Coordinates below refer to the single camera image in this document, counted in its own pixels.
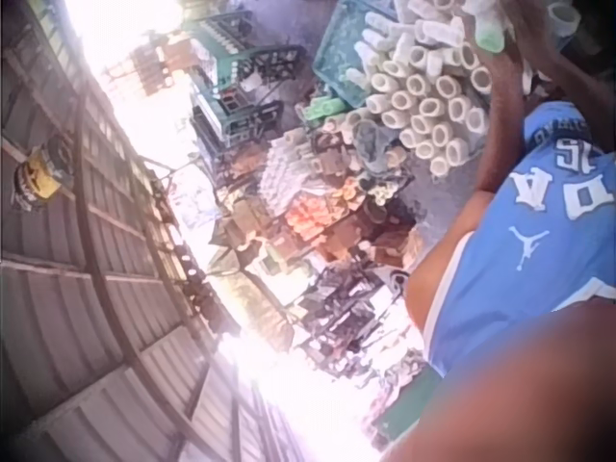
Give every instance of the white pvc pipe fitting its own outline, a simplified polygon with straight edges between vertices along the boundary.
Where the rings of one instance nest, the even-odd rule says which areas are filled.
[[[420,116],[424,117],[442,116],[446,110],[445,103],[439,98],[426,98],[420,104]]]
[[[481,94],[490,94],[492,92],[492,76],[485,66],[478,67],[473,71],[471,83],[475,90]]]
[[[427,46],[436,45],[438,42],[434,38],[428,37],[425,34],[423,26],[424,23],[425,21],[422,19],[418,19],[415,23],[415,41]]]
[[[372,86],[381,93],[393,93],[399,90],[399,83],[394,77],[387,74],[374,74],[371,78]]]
[[[436,156],[430,161],[430,173],[437,178],[444,178],[449,173],[449,164],[444,156]]]
[[[416,103],[417,100],[415,96],[407,90],[399,90],[392,94],[392,106],[399,111],[408,111],[415,106]]]
[[[436,147],[445,147],[453,139],[453,128],[448,122],[441,122],[432,129],[432,142]]]
[[[383,113],[381,120],[383,120],[383,125],[396,130],[404,128],[409,124],[408,113],[396,109]]]
[[[443,55],[443,64],[453,67],[459,67],[462,65],[462,52],[460,48],[443,48],[441,50]]]
[[[425,70],[427,67],[427,50],[422,46],[411,47],[409,63],[418,70]]]
[[[437,21],[425,21],[422,27],[423,33],[430,39],[435,39],[445,45],[460,47],[464,43],[464,31],[449,24]]]
[[[436,82],[436,79],[443,73],[443,56],[439,50],[431,50],[427,52],[427,62],[425,65],[425,75],[430,82]]]
[[[479,58],[473,51],[470,43],[465,41],[462,44],[462,66],[467,70],[474,70],[479,67]]]
[[[453,99],[462,93],[460,83],[449,75],[442,75],[436,79],[436,90],[445,99]]]
[[[472,108],[466,115],[466,128],[478,135],[488,132],[488,116],[481,108]]]
[[[469,144],[461,138],[451,140],[445,148],[445,157],[452,167],[460,167],[469,162]]]
[[[365,42],[358,41],[353,48],[359,55],[359,58],[367,65],[379,65],[381,63],[379,54],[372,50]]]
[[[383,63],[383,70],[398,79],[406,79],[411,74],[409,66],[399,61],[386,61]]]
[[[452,122],[466,123],[466,117],[473,107],[473,103],[466,96],[456,96],[449,101],[449,119]]]
[[[411,128],[418,135],[431,135],[436,121],[424,115],[413,115],[411,117]]]
[[[430,93],[432,85],[421,74],[414,74],[406,79],[406,89],[413,96],[425,98]]]
[[[411,128],[405,128],[400,132],[400,142],[404,145],[404,147],[408,149],[413,149],[417,147],[417,145],[425,140],[427,140],[426,135],[420,135],[419,133],[415,133]]]
[[[373,114],[383,114],[392,109],[392,97],[389,94],[371,94],[366,98],[366,107]]]
[[[366,13],[365,20],[366,24],[383,34],[389,34],[389,28],[393,24],[385,16],[373,12]]]
[[[376,51],[389,51],[395,46],[392,40],[381,36],[372,29],[364,29],[362,32],[362,39]]]
[[[362,71],[350,67],[346,70],[345,76],[350,83],[356,85],[363,91],[368,91],[370,89],[370,79]]]
[[[415,155],[419,159],[427,161],[436,155],[436,147],[432,141],[424,140],[415,146]]]

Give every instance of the blue tank top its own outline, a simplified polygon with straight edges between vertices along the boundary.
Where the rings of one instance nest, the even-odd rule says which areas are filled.
[[[525,139],[528,154],[456,248],[428,314],[425,352],[441,375],[517,324],[616,298],[614,153],[564,102],[531,114]]]

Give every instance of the person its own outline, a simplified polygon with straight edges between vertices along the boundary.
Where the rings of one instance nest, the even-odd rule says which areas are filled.
[[[501,4],[475,192],[407,286],[444,379],[386,462],[616,460],[614,95],[552,47],[545,2]],[[525,119],[523,59],[570,102]]]

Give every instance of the jumpman logo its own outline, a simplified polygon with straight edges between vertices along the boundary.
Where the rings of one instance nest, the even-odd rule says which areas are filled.
[[[511,231],[515,235],[516,238],[522,241],[522,245],[524,246],[524,249],[522,251],[522,260],[520,260],[520,265],[518,265],[518,271],[521,271],[522,266],[524,265],[524,261],[530,260],[530,257],[532,257],[532,254],[539,246],[539,243],[537,243],[537,241],[548,236],[550,234],[550,231],[544,231],[541,234],[538,234],[536,236],[531,236],[529,238],[521,235],[515,226],[511,226],[509,228],[509,231]]]

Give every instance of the skin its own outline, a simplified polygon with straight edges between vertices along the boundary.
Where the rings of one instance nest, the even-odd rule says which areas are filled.
[[[421,331],[457,244],[477,229],[495,193],[525,154],[522,57],[565,91],[598,146],[613,150],[613,95],[553,49],[543,3],[503,0],[516,45],[509,40],[497,56],[477,50],[493,78],[490,130],[474,194],[409,278],[407,309]],[[613,303],[593,299],[542,317],[539,334],[530,332],[523,342],[433,399],[417,429],[397,442],[383,461],[616,460],[580,452],[592,436],[584,431],[608,404],[616,404],[616,373],[600,374],[616,370],[609,367],[616,365]]]

